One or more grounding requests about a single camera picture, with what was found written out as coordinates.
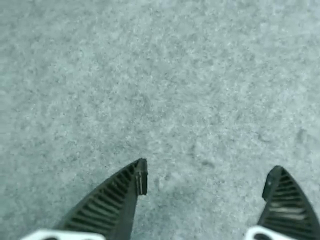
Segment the ridged rubber pattern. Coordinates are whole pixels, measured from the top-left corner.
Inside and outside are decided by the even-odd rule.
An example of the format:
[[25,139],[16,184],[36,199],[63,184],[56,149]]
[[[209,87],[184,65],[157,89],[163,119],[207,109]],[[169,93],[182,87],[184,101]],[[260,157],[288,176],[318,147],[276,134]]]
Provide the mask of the ridged rubber pattern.
[[258,225],[297,240],[320,240],[319,221],[313,208],[283,167],[270,171],[262,197],[266,206]]
[[139,159],[107,179],[85,197],[57,229],[102,234],[106,239],[127,239],[138,195],[147,194],[147,161]]

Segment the gray carpet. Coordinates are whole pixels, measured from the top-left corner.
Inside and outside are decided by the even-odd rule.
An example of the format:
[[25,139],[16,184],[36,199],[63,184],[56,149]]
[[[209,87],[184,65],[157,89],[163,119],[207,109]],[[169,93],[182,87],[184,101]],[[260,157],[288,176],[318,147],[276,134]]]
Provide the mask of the gray carpet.
[[0,236],[140,157],[132,240],[241,239],[282,165],[320,215],[316,0],[1,0]]

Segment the black grooved tread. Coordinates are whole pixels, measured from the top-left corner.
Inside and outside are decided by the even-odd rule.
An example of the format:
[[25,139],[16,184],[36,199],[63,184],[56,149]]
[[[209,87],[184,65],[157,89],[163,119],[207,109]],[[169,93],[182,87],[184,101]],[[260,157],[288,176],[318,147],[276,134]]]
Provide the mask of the black grooved tread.
[[129,240],[138,195],[147,194],[147,160],[140,158],[101,183],[55,227]]
[[297,240],[320,240],[316,214],[295,179],[281,166],[268,174],[262,197],[265,208],[258,225]]

